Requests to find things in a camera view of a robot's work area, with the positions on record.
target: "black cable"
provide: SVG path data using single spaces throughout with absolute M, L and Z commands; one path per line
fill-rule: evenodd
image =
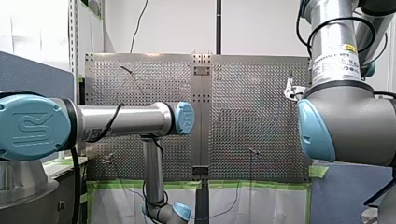
M 158 144 L 157 139 L 152 138 L 152 141 L 154 142 L 155 146 L 160 149 L 161 156 L 163 157 L 163 147 L 160 144 Z
M 375 36 L 376 36 L 375 28 L 374 28 L 374 26 L 373 26 L 369 21 L 367 21 L 367 20 L 365 20 L 365 19 L 363 19 L 363 18 L 359 18 L 359 17 L 340 17 L 340 18 L 335 18 L 335 19 L 331 19 L 331 20 L 328 20 L 328 21 L 323 22 L 321 25 L 319 25 L 317 28 L 315 28 L 315 29 L 312 31 L 311 35 L 308 37 L 308 41 L 307 41 L 307 46 L 306 46 L 306 48 L 307 48 L 308 54 L 309 54 L 309 56 L 310 56 L 311 58 L 312 58 L 312 52 L 311 52 L 312 46 L 311 46 L 311 42 L 312 42 L 313 37 L 315 36 L 315 34 L 316 34 L 321 28 L 323 28 L 323 27 L 329 25 L 330 23 L 332 23 L 332 22 L 334 22 L 334 21 L 360 21 L 360 22 L 364 23 L 365 25 L 367 25 L 367 26 L 370 28 L 370 31 L 372 32 L 372 39 L 371 39 L 370 43 L 369 43 L 366 47 L 364 47 L 363 49 L 359 49 L 359 50 L 358 50 L 358 53 L 361 53 L 361 52 L 367 50 L 367 49 L 370 48 L 370 47 L 373 45 L 373 43 L 375 42 Z
M 369 65 L 370 63 L 373 63 L 373 62 L 375 62 L 376 60 L 378 60 L 378 59 L 382 56 L 382 54 L 384 54 L 385 50 L 387 49 L 387 46 L 388 46 L 388 34 L 385 33 L 385 44 L 384 44 L 384 48 L 382 48 L 381 52 L 380 52 L 374 59 L 372 59 L 369 63 L 364 64 L 363 66 L 367 66 L 367 65 Z
M 375 202 L 379 197 L 381 197 L 383 194 L 385 194 L 386 192 L 388 192 L 388 190 L 390 190 L 393 186 L 396 185 L 396 179 L 393 178 L 389 181 L 389 183 L 382 188 L 379 192 L 377 192 L 375 195 L 373 195 L 372 197 L 370 197 L 369 199 L 366 200 L 366 202 L 363 203 L 364 206 L 369 205 L 370 203 Z
M 140 20 L 142 20 L 142 16 L 146 11 L 146 8 L 148 6 L 149 0 L 146 0 L 146 3 L 143 7 L 142 12 L 140 13 L 139 19 L 137 20 L 137 26 L 136 26 L 136 30 L 134 31 L 134 36 L 132 37 L 132 44 L 131 44 L 131 50 L 129 51 L 129 53 L 132 53 L 132 50 L 134 49 L 134 38 L 137 35 L 137 32 L 139 31 L 139 27 L 140 27 Z
M 87 142 L 95 143 L 95 142 L 98 142 L 99 140 L 101 140 L 102 138 L 104 138 L 106 136 L 107 132 L 110 130 L 111 125 L 113 124 L 114 120 L 116 119 L 116 116 L 119 114 L 120 109 L 123 106 L 125 106 L 125 104 L 123 104 L 123 103 L 119 104 L 116 108 L 116 112 L 114 112 L 113 118 L 111 118 L 111 120 L 107 123 L 105 129 L 101 132 L 101 134 L 97 138 L 95 138 L 91 141 L 87 141 Z
M 359 15 L 359 16 L 362 16 L 361 13 L 359 13 L 358 11 L 354 11 L 353 13 L 355 13 L 355 14 L 357 14 L 357 15 Z M 376 60 L 378 60 L 378 59 L 382 56 L 382 54 L 384 54 L 385 50 L 387 49 L 387 46 L 388 46 L 388 32 L 385 32 L 385 44 L 384 44 L 384 48 L 382 48 L 382 50 L 381 50 L 381 52 L 378 54 L 378 56 L 376 56 L 374 59 L 372 59 L 369 63 L 366 63 L 366 64 L 364 64 L 364 65 L 362 65 L 362 66 L 367 66 L 367 65 L 369 65 L 370 63 L 373 63 L 373 62 L 375 62 Z
M 72 224 L 78 223 L 78 212 L 79 212 L 79 200 L 81 197 L 81 173 L 79 169 L 79 162 L 78 162 L 78 154 L 75 147 L 70 149 L 72 153 L 73 159 L 73 170 L 74 170 L 74 178 L 75 178 L 75 189 L 74 189 L 74 207 L 73 207 L 73 217 L 72 217 Z
M 302 1 L 302 2 L 301 2 L 300 9 L 298 10 L 297 22 L 296 22 L 296 33 L 297 33 L 297 37 L 298 37 L 298 39 L 300 40 L 300 42 L 301 42 L 304 46 L 308 46 L 308 43 L 306 43 L 306 42 L 303 40 L 303 38 L 301 37 L 301 34 L 300 34 L 300 20 L 301 20 L 301 16 L 302 16 L 302 13 L 303 13 L 304 2 L 305 2 L 305 1 Z
M 389 91 L 375 91 L 374 95 L 386 95 L 393 97 L 393 99 L 396 99 L 396 93 Z

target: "blue joint cap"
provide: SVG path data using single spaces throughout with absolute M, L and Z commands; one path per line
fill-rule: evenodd
M 370 63 L 369 70 L 367 71 L 364 77 L 372 77 L 375 73 L 375 68 L 376 68 L 375 62 Z
M 185 135 L 191 133 L 195 123 L 195 113 L 192 105 L 186 102 L 178 103 L 175 119 L 177 134 Z
M 190 221 L 191 208 L 184 203 L 174 203 L 173 209 L 185 221 Z
M 309 158 L 335 161 L 332 137 L 315 106 L 306 99 L 299 101 L 299 131 L 303 152 Z
M 0 99 L 0 157 L 38 160 L 59 151 L 70 131 L 70 119 L 59 105 L 35 95 Z

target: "metal clamp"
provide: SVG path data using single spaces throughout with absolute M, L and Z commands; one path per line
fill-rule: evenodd
M 292 101 L 299 101 L 301 100 L 306 87 L 302 86 L 293 86 L 293 78 L 289 77 L 286 83 L 286 89 L 284 91 L 285 97 Z

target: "metal frame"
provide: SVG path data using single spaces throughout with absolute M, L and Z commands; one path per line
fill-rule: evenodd
M 70 68 L 75 78 L 74 99 L 77 101 L 78 92 L 78 2 L 79 0 L 69 0 L 69 50 L 70 50 Z

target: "label sticker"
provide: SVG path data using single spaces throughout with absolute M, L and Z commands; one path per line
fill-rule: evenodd
M 315 59 L 312 71 L 314 82 L 327 77 L 361 76 L 358 55 L 350 50 L 328 51 L 320 55 Z
M 356 49 L 356 47 L 353 46 L 353 45 L 350 45 L 350 44 L 342 44 L 342 45 L 331 46 L 331 47 L 328 47 L 327 50 L 341 50 L 341 51 L 349 50 L 349 51 L 354 52 L 356 54 L 358 53 L 358 50 Z

